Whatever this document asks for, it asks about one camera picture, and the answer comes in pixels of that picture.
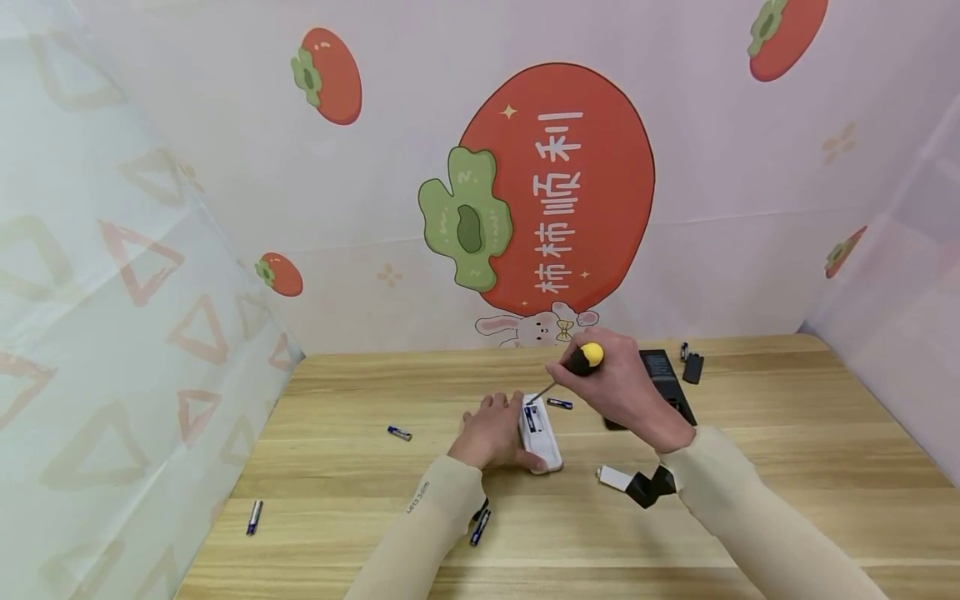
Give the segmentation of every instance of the black clip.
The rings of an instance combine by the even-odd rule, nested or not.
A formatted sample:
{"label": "black clip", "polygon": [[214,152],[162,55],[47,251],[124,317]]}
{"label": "black clip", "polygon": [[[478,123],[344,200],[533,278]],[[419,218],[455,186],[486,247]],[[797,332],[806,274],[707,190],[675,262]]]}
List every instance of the black clip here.
{"label": "black clip", "polygon": [[673,473],[666,467],[659,466],[654,471],[653,479],[648,479],[643,473],[634,475],[626,492],[640,508],[648,509],[656,504],[662,495],[677,493],[677,486],[673,482]]}

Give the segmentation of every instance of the rabbit illustration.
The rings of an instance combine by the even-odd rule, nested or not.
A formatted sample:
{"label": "rabbit illustration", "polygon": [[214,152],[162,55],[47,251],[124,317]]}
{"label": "rabbit illustration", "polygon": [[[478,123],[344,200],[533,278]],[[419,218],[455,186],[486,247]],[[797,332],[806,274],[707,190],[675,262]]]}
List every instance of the rabbit illustration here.
{"label": "rabbit illustration", "polygon": [[554,302],[550,308],[530,317],[500,315],[480,319],[476,328],[484,335],[511,331],[513,337],[501,342],[501,348],[532,348],[564,345],[574,333],[600,321],[600,316],[592,310],[578,315],[566,302]]}

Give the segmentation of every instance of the triangle pattern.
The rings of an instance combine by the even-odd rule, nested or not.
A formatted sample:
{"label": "triangle pattern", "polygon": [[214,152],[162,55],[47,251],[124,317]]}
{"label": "triangle pattern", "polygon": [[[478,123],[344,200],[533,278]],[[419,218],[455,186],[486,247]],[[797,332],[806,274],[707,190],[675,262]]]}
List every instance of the triangle pattern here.
{"label": "triangle pattern", "polygon": [[[71,550],[47,559],[40,566],[38,575],[53,591],[53,597],[70,600],[92,600],[107,580],[123,555],[126,544],[114,540],[104,546],[100,542],[82,543]],[[93,561],[80,580],[73,574],[68,563]]]}
{"label": "triangle pattern", "polygon": [[[242,445],[238,448],[241,438],[243,438]],[[220,461],[235,467],[243,467],[250,459],[251,452],[253,452],[253,428],[250,426],[250,421],[241,415],[233,424],[227,441],[220,448]]]}
{"label": "triangle pattern", "polygon": [[[193,324],[193,320],[200,311],[204,312],[206,324],[210,328],[210,333],[213,334],[213,345],[183,335],[187,327]],[[190,312],[188,312],[186,316],[183,317],[183,320],[170,332],[170,337],[167,338],[167,344],[176,344],[212,365],[223,365],[227,362],[227,353],[229,351],[227,338],[224,337],[224,330],[220,327],[220,319],[217,318],[217,312],[213,308],[213,299],[209,294],[200,296],[200,299],[193,305]]]}
{"label": "triangle pattern", "polygon": [[20,392],[14,399],[7,412],[0,414],[0,431],[10,424],[14,417],[20,414],[31,400],[39,396],[43,388],[47,387],[55,374],[56,369],[41,367],[37,363],[20,358],[9,352],[0,351],[0,373],[11,377],[29,377],[34,383]]}
{"label": "triangle pattern", "polygon": [[[117,268],[120,270],[120,277],[123,279],[123,284],[127,288],[127,293],[130,294],[130,298],[133,300],[133,305],[137,308],[146,306],[147,303],[150,302],[150,298],[160,289],[160,286],[166,278],[183,264],[183,254],[171,250],[166,246],[161,246],[152,239],[132,229],[122,228],[106,221],[100,221],[99,223],[100,232],[104,236],[104,242],[107,243],[107,250],[110,252],[110,255],[113,256],[113,262],[116,263]],[[125,242],[127,244],[140,246],[150,252],[156,252],[168,258],[170,262],[173,263],[173,266],[160,269],[151,275],[146,283],[140,285],[140,282],[136,279],[136,273],[133,272],[133,268],[131,267],[130,255],[127,253],[127,247],[124,246]]]}
{"label": "triangle pattern", "polygon": [[276,341],[274,353],[267,359],[267,364],[283,372],[291,372],[294,369],[293,356],[290,355],[290,345],[287,340],[287,332],[280,332],[280,339]]}
{"label": "triangle pattern", "polygon": [[146,579],[144,579],[140,587],[137,588],[136,593],[133,595],[133,600],[143,600],[146,598],[147,594],[156,588],[156,584],[160,583],[161,577],[166,585],[161,590],[161,593],[154,594],[154,597],[173,598],[174,594],[177,593],[177,586],[180,584],[177,557],[174,556],[173,546],[167,546],[167,549],[163,551],[163,556],[160,557],[160,560],[156,562],[154,568],[147,573]]}
{"label": "triangle pattern", "polygon": [[[170,153],[162,148],[156,148],[129,162],[118,164],[117,169],[125,180],[161,204],[180,206],[186,202],[186,197],[183,196],[183,182],[177,173],[177,163]],[[144,177],[147,173],[169,175],[173,189],[160,185],[155,180],[147,179]]]}
{"label": "triangle pattern", "polygon": [[[43,82],[43,89],[58,107],[68,112],[83,112],[98,108],[112,107],[127,102],[123,90],[110,78],[107,71],[97,64],[80,48],[70,36],[63,32],[53,32],[48,36],[30,36],[27,40],[31,50],[36,55],[37,71]],[[96,79],[103,84],[91,91],[70,94],[63,88],[63,83],[54,69],[56,59],[51,56],[50,48],[57,44],[62,50],[69,52],[82,64],[87,66]]]}
{"label": "triangle pattern", "polygon": [[[81,472],[84,462],[97,449],[109,430],[117,435],[134,466]],[[129,485],[147,474],[149,464],[147,454],[131,431],[127,408],[120,402],[112,402],[97,409],[77,435],[67,442],[47,465],[40,474],[39,481],[51,490],[84,490],[93,486]]]}
{"label": "triangle pattern", "polygon": [[37,255],[50,274],[53,287],[34,283],[0,267],[0,291],[33,302],[76,304],[86,297],[86,291],[77,282],[63,246],[36,215],[21,215],[0,225],[0,251],[23,241],[34,244]]}
{"label": "triangle pattern", "polygon": [[270,308],[262,298],[253,294],[237,294],[236,303],[243,325],[243,339],[249,342],[263,331],[264,325],[270,320]]}
{"label": "triangle pattern", "polygon": [[[202,390],[180,390],[177,392],[177,400],[180,403],[180,408],[177,411],[177,416],[180,418],[180,437],[187,447],[191,447],[200,437],[200,434],[204,432],[206,424],[213,417],[213,411],[217,410],[217,406],[220,405],[221,398],[222,396],[219,394]],[[190,420],[190,400],[198,400],[207,404],[193,420]]]}

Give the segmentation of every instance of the wooden tabletop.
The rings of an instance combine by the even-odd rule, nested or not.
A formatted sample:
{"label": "wooden tabletop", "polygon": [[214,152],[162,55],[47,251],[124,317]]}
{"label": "wooden tabletop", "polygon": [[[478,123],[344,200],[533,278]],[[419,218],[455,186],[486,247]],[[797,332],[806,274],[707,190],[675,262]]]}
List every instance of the wooden tabletop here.
{"label": "wooden tabletop", "polygon": [[[819,340],[691,341],[684,384],[764,481],[862,564],[893,599],[956,598],[960,493]],[[654,342],[642,348],[670,348]],[[294,374],[178,598],[340,599],[460,415],[489,392],[535,392],[557,348],[311,356]],[[674,368],[682,366],[673,359]],[[447,556],[431,598],[759,598],[677,496],[649,511],[601,486],[610,465],[652,473],[654,453],[607,431],[582,400],[551,409],[564,469],[484,476],[482,542]],[[388,435],[388,424],[413,433]],[[260,527],[245,535],[252,502]]]}

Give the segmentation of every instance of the white wall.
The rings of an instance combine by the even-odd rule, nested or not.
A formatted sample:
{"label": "white wall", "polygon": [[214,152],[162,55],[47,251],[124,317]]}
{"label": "white wall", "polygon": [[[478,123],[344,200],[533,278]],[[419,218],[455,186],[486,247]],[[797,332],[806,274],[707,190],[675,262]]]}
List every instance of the white wall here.
{"label": "white wall", "polygon": [[[575,330],[597,315],[643,337],[796,330],[820,294],[824,257],[885,205],[925,135],[918,115],[952,93],[960,17],[952,0],[823,3],[812,43],[770,82],[747,54],[761,0],[412,0],[381,3],[376,18],[351,0],[75,4],[136,102],[196,168],[248,269],[267,252],[298,268],[301,293],[268,297],[304,349],[344,352],[516,336],[563,344],[557,320]],[[325,118],[295,84],[291,58],[315,28],[343,41],[359,73],[349,124]],[[334,104],[356,98],[342,79],[352,66],[337,56],[341,71],[321,68]],[[536,65],[551,61],[598,75],[548,83]],[[473,150],[493,153],[496,195],[515,222],[491,260],[497,282],[481,294],[424,243],[418,191],[434,178],[448,184],[448,154],[473,116],[531,66],[469,136]],[[612,108],[617,89],[645,128],[653,176],[642,153],[626,151],[640,135],[635,116]],[[568,132],[584,142],[570,163],[541,159],[535,146],[548,138],[537,115],[557,110],[585,113]],[[570,271],[560,281],[570,287],[553,295],[535,288],[542,198],[532,181],[561,165],[557,173],[581,173],[582,187],[572,250],[546,257]],[[651,185],[638,250],[618,245],[643,231]],[[532,320],[517,329],[517,316]]]}
{"label": "white wall", "polygon": [[0,595],[165,600],[300,352],[87,32],[10,8]]}
{"label": "white wall", "polygon": [[807,326],[960,483],[960,96],[930,117],[892,206]]}

